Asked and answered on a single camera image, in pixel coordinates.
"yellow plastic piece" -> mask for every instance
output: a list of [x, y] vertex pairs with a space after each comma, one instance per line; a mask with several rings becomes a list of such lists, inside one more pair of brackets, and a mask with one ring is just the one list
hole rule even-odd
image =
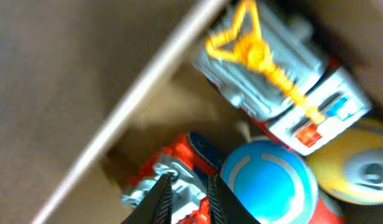
[[[383, 189], [376, 190], [363, 187], [359, 183], [365, 182], [360, 167], [369, 164], [383, 164], [374, 152], [383, 149], [383, 123], [372, 119], [361, 119], [356, 126], [348, 128], [337, 138], [324, 145], [307, 157], [309, 167], [312, 169], [320, 188], [330, 195], [345, 202], [361, 205], [375, 205], [383, 203]], [[348, 166], [348, 161], [356, 156], [366, 154], [363, 161], [359, 161], [356, 167]], [[351, 178], [350, 172], [355, 170], [355, 179]], [[373, 184], [383, 187], [383, 182]]]
[[[244, 34], [235, 43], [232, 52], [220, 49], [230, 41], [237, 39], [247, 11], [251, 15], [253, 31]], [[290, 97], [295, 105], [304, 109], [306, 116], [315, 124], [320, 124], [325, 120], [325, 116], [320, 113], [316, 106], [308, 104], [306, 96], [287, 78], [284, 70], [273, 62], [269, 45], [262, 39], [255, 1], [244, 0], [240, 2], [232, 27], [212, 36], [206, 41], [205, 48], [213, 58], [242, 63], [248, 69], [263, 74], [277, 88], [281, 89], [285, 96]]]

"toy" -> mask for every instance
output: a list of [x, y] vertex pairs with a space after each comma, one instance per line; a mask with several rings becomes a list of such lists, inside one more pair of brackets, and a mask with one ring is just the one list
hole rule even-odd
[[293, 107], [263, 125], [273, 136], [304, 156], [328, 143], [371, 109], [363, 91], [343, 68], [322, 79], [307, 98], [326, 116], [321, 124], [314, 124], [302, 110]]
[[[292, 22], [286, 27], [279, 10], [271, 12], [272, 4], [256, 5], [243, 0], [235, 12], [228, 9], [195, 65], [274, 141], [309, 155], [366, 114], [371, 104], [345, 69], [324, 72], [323, 53], [292, 32], [302, 27]], [[245, 19], [247, 13], [251, 20]], [[302, 17], [293, 21], [308, 24]]]
[[272, 141], [233, 151], [221, 177], [261, 223], [307, 223], [316, 208], [316, 180], [304, 161]]
[[161, 175], [172, 174], [172, 223], [188, 216], [188, 219], [208, 219], [205, 215], [208, 213], [205, 200], [208, 176], [218, 173], [222, 163], [222, 153], [203, 136], [194, 132], [181, 134], [169, 147], [154, 154], [137, 176], [129, 179], [122, 203], [137, 207]]
[[345, 224], [341, 208], [330, 196], [319, 191], [316, 211], [308, 224]]
[[[301, 102], [299, 103], [301, 106], [307, 105], [301, 96], [311, 89], [324, 73], [326, 57], [323, 54], [317, 54], [317, 49], [310, 42], [300, 42], [297, 36], [262, 1], [259, 2], [258, 10], [259, 17], [255, 1], [251, 0], [240, 1], [236, 10], [228, 8], [221, 22], [211, 30], [212, 36], [207, 40], [206, 48], [202, 50], [195, 66], [218, 87], [219, 92], [233, 106], [244, 109], [258, 121], [265, 121], [278, 116], [292, 105], [287, 96], [295, 96], [292, 98]], [[252, 21], [244, 19], [247, 12], [253, 15]], [[228, 51], [227, 46], [222, 48], [226, 51], [220, 50], [221, 45], [235, 39], [238, 34], [242, 38], [237, 41], [241, 44], [235, 45], [234, 50], [237, 49], [237, 52]], [[273, 59], [274, 63], [270, 63], [267, 69], [259, 70], [257, 67], [252, 68], [251, 65], [261, 63], [254, 61], [246, 65], [239, 56], [244, 57], [245, 54], [256, 52], [255, 47], [263, 43], [260, 41], [262, 38], [268, 43], [263, 47], [264, 62], [271, 62]], [[247, 46], [243, 45], [242, 40], [253, 45], [254, 48], [244, 49]], [[275, 66], [272, 65], [275, 64], [282, 69], [274, 69]], [[312, 111], [311, 113], [314, 111], [314, 108], [307, 107], [307, 109]]]
[[383, 203], [383, 123], [362, 119], [307, 161], [330, 195], [361, 205]]

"blue ball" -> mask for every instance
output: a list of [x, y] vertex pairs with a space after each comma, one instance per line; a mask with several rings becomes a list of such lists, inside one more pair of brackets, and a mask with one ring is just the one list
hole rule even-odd
[[307, 223], [318, 200], [311, 170], [272, 141], [254, 141], [226, 159], [222, 179], [249, 213], [265, 223]]

